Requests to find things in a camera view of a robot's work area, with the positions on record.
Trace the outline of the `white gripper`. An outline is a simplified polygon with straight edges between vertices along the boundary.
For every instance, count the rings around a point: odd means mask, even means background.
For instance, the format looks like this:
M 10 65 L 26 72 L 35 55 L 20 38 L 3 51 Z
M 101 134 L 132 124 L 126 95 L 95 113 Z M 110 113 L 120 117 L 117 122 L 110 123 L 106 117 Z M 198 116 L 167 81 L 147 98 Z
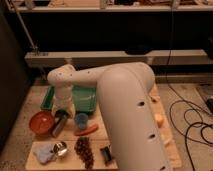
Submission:
M 75 115 L 75 107 L 73 104 L 72 93 L 70 87 L 56 87 L 53 100 L 53 111 L 56 112 L 59 109 L 65 110 L 70 118 Z

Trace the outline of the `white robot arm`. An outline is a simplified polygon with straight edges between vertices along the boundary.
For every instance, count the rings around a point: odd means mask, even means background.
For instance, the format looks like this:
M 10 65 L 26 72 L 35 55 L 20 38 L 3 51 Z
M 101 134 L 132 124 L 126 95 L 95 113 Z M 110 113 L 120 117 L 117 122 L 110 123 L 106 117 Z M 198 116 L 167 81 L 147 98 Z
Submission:
M 149 92 L 155 76 L 145 63 L 121 63 L 75 70 L 70 64 L 52 70 L 48 82 L 58 102 L 68 87 L 97 90 L 99 108 L 119 171 L 173 171 L 151 110 Z

